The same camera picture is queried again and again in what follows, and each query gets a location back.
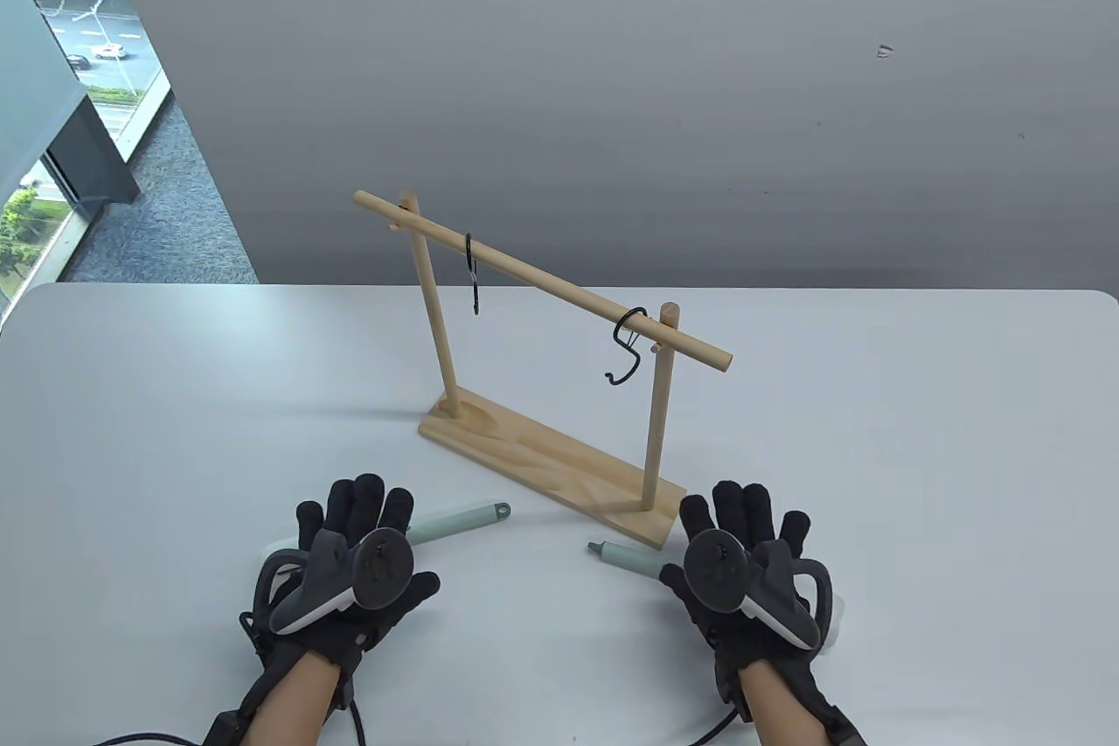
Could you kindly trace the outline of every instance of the wooden post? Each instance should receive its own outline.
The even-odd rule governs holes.
[[[401,207],[420,215],[420,201],[412,191],[401,195]],[[412,239],[412,259],[416,263],[423,303],[427,309],[427,321],[431,322],[431,337],[435,339],[439,371],[443,374],[443,390],[446,391],[446,405],[443,409],[458,419],[462,415],[462,402],[459,398],[459,383],[454,378],[454,362],[451,359],[451,343],[446,339],[446,323],[443,323],[443,309],[439,305],[439,286],[435,285],[435,271],[431,266],[431,251],[427,251],[427,238],[423,234],[410,230],[408,238]]]
[[[671,329],[680,325],[680,308],[676,303],[660,306],[660,322]],[[641,509],[652,510],[657,502],[660,479],[660,454],[665,448],[665,423],[668,421],[668,390],[673,385],[673,359],[676,351],[661,343],[657,347],[657,366],[652,374],[652,407],[649,409],[649,438],[645,446],[645,479],[641,483]]]

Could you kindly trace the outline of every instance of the street lamp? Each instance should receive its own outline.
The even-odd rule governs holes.
[[[84,21],[85,18],[93,18],[93,22],[97,23],[97,29],[101,30],[101,35],[105,36],[105,46],[109,46],[109,44],[111,44],[112,41],[111,41],[111,39],[109,39],[109,34],[105,30],[105,27],[102,26],[101,18],[97,16],[97,10],[98,10],[98,8],[101,8],[101,3],[104,2],[104,1],[105,0],[97,0],[95,3],[93,3],[93,6],[90,6],[90,10],[88,11],[83,11],[83,13],[77,15],[76,18],[72,18],[72,19],[73,19],[74,22],[78,22],[78,21]],[[123,66],[123,64],[121,64],[121,57],[120,57],[120,55],[115,54],[115,51],[114,51],[113,58],[116,59],[116,69],[121,70],[121,78],[124,78],[125,85],[129,86],[130,94],[135,95],[137,94],[137,89],[135,89],[134,86],[132,86],[132,78],[129,78],[128,72],[124,72],[124,66]]]

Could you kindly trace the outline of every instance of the gloved hand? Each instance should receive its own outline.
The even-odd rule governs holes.
[[[760,483],[751,483],[742,489],[733,481],[722,481],[712,490],[712,500],[715,502],[718,527],[739,539],[755,558],[763,558],[767,555],[765,547],[755,553],[756,547],[774,539],[769,491]],[[702,495],[688,495],[680,502],[680,522],[688,539],[715,527],[707,501]],[[810,525],[808,516],[802,511],[786,513],[781,535],[777,538],[788,544],[793,558],[799,558],[803,553]],[[733,703],[746,721],[750,721],[751,715],[739,682],[740,670],[761,660],[770,661],[774,667],[780,663],[779,670],[790,667],[808,670],[814,652],[794,648],[761,621],[749,618],[741,611],[727,614],[707,608],[688,587],[683,567],[673,564],[661,567],[660,582],[680,598],[692,623],[695,623],[704,640],[715,651],[715,681],[720,695],[724,702]]]
[[[366,474],[356,481],[336,481],[330,488],[325,516],[316,501],[304,501],[297,507],[300,550],[310,550],[316,535],[323,529],[344,535],[348,547],[356,546],[378,527],[406,532],[412,518],[412,494],[401,488],[388,491],[386,498],[385,482],[378,475]],[[355,604],[344,612],[321,617],[295,633],[276,636],[269,631],[269,617],[272,610],[295,589],[300,578],[300,573],[295,573],[280,586],[263,614],[252,615],[252,627],[246,626],[246,631],[265,665],[279,644],[299,644],[341,669],[340,688],[347,687],[364,653],[379,644],[402,617],[439,592],[439,576],[432,572],[421,572],[412,575],[404,593],[384,608],[364,610]]]

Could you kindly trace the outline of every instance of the black metal hook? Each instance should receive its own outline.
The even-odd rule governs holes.
[[[467,234],[467,271],[470,271],[470,282],[474,286],[474,314],[478,314],[478,259],[470,253],[470,234]]]
[[[633,366],[630,368],[630,371],[623,375],[620,379],[615,379],[613,374],[606,374],[606,381],[611,383],[611,385],[621,385],[621,383],[629,381],[631,375],[636,374],[637,369],[641,366],[641,355],[639,351],[633,349],[633,343],[637,341],[636,331],[630,331],[630,337],[626,341],[622,341],[622,339],[618,337],[619,331],[621,331],[622,327],[626,325],[626,321],[636,314],[646,315],[646,318],[649,315],[648,311],[645,310],[643,306],[636,306],[636,309],[631,309],[630,311],[627,311],[626,314],[621,315],[621,318],[618,319],[618,323],[614,323],[614,342],[633,357]]]

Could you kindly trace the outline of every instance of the car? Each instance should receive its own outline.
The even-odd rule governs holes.
[[[119,43],[103,43],[101,46],[92,46],[90,51],[95,58],[124,58],[128,55],[123,44]]]

